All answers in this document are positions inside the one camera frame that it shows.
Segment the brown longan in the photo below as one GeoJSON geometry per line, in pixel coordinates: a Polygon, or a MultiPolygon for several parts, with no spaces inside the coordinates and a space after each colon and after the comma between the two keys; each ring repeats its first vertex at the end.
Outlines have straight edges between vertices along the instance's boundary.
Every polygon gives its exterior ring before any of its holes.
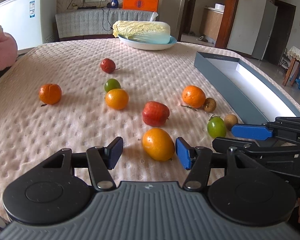
{"type": "Polygon", "coordinates": [[[206,98],[203,104],[203,110],[207,113],[212,113],[215,111],[217,106],[216,101],[213,98],[206,98]]]}
{"type": "Polygon", "coordinates": [[[238,124],[238,118],[236,115],[234,114],[228,114],[225,118],[224,118],[224,123],[226,128],[231,131],[232,127],[236,124],[238,124]]]}

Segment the green tomato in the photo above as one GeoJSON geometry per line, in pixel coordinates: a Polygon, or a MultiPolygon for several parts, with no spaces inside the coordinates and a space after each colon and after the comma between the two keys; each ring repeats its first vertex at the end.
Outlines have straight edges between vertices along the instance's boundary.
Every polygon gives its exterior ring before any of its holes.
{"type": "Polygon", "coordinates": [[[207,123],[207,132],[213,138],[226,137],[226,125],[220,116],[213,115],[207,123]]]}

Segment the orange tangerine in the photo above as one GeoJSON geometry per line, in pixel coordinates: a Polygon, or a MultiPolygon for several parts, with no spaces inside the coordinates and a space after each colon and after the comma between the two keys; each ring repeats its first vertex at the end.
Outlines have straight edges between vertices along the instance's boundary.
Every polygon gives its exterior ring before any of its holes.
{"type": "Polygon", "coordinates": [[[59,85],[48,83],[42,85],[39,89],[39,99],[47,105],[54,105],[62,98],[62,89],[59,85]]]}
{"type": "Polygon", "coordinates": [[[192,108],[200,108],[206,100],[206,95],[197,86],[187,86],[182,92],[182,100],[192,108]]]}

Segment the large yellow-orange citrus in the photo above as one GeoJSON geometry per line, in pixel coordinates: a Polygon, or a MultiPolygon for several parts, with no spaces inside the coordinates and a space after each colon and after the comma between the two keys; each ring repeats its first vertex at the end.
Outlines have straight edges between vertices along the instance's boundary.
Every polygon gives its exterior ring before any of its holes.
{"type": "Polygon", "coordinates": [[[152,159],[160,162],[172,159],[175,152],[172,138],[160,128],[148,130],[142,137],[142,146],[152,159]]]}

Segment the red apple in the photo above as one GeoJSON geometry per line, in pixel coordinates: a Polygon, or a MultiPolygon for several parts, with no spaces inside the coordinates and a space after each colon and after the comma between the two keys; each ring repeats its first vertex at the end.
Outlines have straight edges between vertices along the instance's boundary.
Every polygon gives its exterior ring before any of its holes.
{"type": "Polygon", "coordinates": [[[143,122],[152,127],[161,127],[170,116],[169,108],[162,103],[149,101],[142,111],[143,122]]]}

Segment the long grey gift box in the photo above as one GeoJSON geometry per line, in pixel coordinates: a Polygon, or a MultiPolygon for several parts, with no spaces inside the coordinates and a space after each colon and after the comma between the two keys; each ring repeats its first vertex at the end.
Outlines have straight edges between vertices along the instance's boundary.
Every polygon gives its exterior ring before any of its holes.
{"type": "Polygon", "coordinates": [[[198,52],[194,66],[245,124],[260,125],[277,117],[300,118],[300,105],[239,58],[198,52]]]}

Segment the wooden side table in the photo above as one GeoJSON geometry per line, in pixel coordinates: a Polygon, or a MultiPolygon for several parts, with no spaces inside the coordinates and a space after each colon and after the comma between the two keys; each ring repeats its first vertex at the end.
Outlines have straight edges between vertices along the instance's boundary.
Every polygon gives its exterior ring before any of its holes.
{"type": "Polygon", "coordinates": [[[290,61],[290,65],[282,82],[282,85],[285,86],[288,83],[288,81],[290,81],[290,85],[292,86],[294,85],[300,70],[300,48],[292,46],[292,48],[290,48],[287,54],[292,59],[290,61]]]}

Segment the yellow-orange citrus middle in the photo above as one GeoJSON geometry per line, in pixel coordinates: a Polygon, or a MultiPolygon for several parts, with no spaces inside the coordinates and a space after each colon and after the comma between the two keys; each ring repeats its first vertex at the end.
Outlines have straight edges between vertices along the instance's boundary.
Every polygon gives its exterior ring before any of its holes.
{"type": "Polygon", "coordinates": [[[128,105],[129,95],[123,89],[112,89],[106,93],[105,102],[112,109],[122,110],[128,105]]]}

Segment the small green fruit middle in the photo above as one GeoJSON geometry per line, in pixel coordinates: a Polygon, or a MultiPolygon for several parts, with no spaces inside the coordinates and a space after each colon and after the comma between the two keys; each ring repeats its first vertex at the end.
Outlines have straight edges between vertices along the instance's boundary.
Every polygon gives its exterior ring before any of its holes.
{"type": "Polygon", "coordinates": [[[121,89],[121,85],[119,81],[117,81],[116,79],[107,80],[106,83],[104,84],[104,90],[107,93],[113,89],[121,89]]]}

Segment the grey refrigerator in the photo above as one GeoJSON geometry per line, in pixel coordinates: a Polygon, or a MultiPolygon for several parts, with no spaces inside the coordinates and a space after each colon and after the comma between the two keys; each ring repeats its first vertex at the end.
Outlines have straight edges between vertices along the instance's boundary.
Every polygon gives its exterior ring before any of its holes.
{"type": "Polygon", "coordinates": [[[269,40],[271,38],[271,33],[273,31],[276,14],[277,6],[271,3],[271,1],[267,0],[261,26],[252,53],[252,57],[255,59],[262,60],[264,58],[269,40]]]}

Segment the small red fruit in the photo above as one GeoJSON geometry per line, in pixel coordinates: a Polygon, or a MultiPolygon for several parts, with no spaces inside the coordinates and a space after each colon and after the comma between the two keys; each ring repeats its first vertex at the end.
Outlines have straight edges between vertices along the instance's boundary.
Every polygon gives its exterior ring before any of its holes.
{"type": "Polygon", "coordinates": [[[101,69],[108,74],[113,73],[115,70],[119,70],[120,68],[116,67],[116,64],[113,60],[105,58],[100,63],[101,69]]]}

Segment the napa cabbage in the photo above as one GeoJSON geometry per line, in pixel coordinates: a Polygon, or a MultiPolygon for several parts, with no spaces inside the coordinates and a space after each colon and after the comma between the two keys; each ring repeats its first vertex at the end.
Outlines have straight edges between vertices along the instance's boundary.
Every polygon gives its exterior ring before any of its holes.
{"type": "Polygon", "coordinates": [[[116,21],[112,29],[114,37],[151,44],[168,44],[171,35],[170,26],[157,21],[116,21]]]}

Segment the pink plush toy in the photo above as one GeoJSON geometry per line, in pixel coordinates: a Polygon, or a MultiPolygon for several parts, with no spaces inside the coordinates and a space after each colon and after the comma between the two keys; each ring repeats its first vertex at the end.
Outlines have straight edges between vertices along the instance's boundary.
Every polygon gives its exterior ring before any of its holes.
{"type": "Polygon", "coordinates": [[[12,66],[16,59],[18,47],[15,39],[9,33],[3,31],[0,25],[0,71],[12,66]]]}

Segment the grey cloth covered cabinet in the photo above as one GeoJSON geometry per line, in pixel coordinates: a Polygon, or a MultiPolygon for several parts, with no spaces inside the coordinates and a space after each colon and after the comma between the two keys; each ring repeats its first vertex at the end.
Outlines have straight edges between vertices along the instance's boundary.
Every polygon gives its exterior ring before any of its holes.
{"type": "Polygon", "coordinates": [[[79,9],[55,15],[58,36],[61,39],[111,35],[116,21],[154,21],[157,12],[127,9],[79,9]]]}

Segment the blue glass bottle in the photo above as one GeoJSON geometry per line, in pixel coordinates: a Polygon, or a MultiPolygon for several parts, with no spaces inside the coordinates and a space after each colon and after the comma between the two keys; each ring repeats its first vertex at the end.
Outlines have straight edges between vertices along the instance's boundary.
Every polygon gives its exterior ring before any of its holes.
{"type": "Polygon", "coordinates": [[[119,7],[119,1],[118,0],[111,0],[110,7],[111,8],[118,8],[119,7]]]}

